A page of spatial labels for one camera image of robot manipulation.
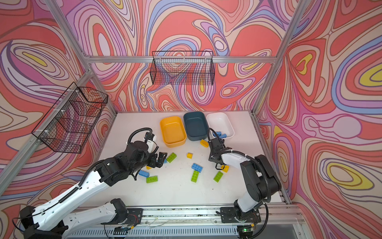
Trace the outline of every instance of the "black wire basket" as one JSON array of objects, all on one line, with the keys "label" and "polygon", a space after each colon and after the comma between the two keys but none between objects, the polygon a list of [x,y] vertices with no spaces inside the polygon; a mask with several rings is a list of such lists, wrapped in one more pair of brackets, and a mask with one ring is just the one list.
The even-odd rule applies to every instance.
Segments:
[{"label": "black wire basket", "polygon": [[32,134],[54,152],[81,153],[107,101],[103,92],[76,87],[47,127],[38,136]]},{"label": "black wire basket", "polygon": [[212,51],[153,51],[153,85],[213,85]]}]

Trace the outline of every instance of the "yellow bin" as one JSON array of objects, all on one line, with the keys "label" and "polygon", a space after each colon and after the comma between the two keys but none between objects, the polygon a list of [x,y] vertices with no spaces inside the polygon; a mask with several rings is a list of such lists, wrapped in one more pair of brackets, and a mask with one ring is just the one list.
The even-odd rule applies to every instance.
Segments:
[{"label": "yellow bin", "polygon": [[160,121],[163,141],[169,148],[181,146],[186,142],[186,131],[182,119],[178,116],[171,116]]}]

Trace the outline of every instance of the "green building block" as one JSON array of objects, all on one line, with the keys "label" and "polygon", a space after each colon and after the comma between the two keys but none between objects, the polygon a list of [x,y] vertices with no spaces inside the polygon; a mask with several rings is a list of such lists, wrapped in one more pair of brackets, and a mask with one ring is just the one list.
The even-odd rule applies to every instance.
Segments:
[{"label": "green building block", "polygon": [[146,178],[146,183],[151,183],[151,182],[157,182],[158,181],[158,176],[152,176],[152,177],[148,177]]},{"label": "green building block", "polygon": [[167,157],[167,162],[171,163],[176,158],[176,154],[172,153]]},{"label": "green building block", "polygon": [[192,178],[191,178],[191,181],[193,182],[196,182],[197,181],[197,178],[199,176],[199,172],[194,170],[194,173],[192,174]]},{"label": "green building block", "polygon": [[215,180],[215,182],[219,182],[220,181],[220,179],[222,178],[222,176],[223,176],[223,173],[222,172],[217,172],[217,174],[215,175],[215,177],[214,177],[214,180]]}]

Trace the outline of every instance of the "yellow connector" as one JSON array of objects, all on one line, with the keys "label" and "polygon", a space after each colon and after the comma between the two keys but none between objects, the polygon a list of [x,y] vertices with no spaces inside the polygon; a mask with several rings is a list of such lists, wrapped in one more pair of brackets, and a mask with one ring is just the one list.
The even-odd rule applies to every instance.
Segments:
[{"label": "yellow connector", "polygon": [[209,147],[208,142],[205,141],[205,140],[201,140],[201,141],[200,141],[200,144],[203,145],[203,146],[206,147],[206,148]]},{"label": "yellow connector", "polygon": [[223,169],[222,171],[223,172],[228,172],[228,169],[230,168],[228,165],[222,165],[221,167],[220,167],[221,169]]}]

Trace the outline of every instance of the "navy tray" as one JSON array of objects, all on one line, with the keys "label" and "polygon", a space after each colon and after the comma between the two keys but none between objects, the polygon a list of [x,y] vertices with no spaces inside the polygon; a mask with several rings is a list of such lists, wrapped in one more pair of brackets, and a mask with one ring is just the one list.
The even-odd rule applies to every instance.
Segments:
[{"label": "navy tray", "polygon": [[189,140],[198,141],[207,138],[208,124],[202,112],[194,111],[185,113],[183,120]]}]

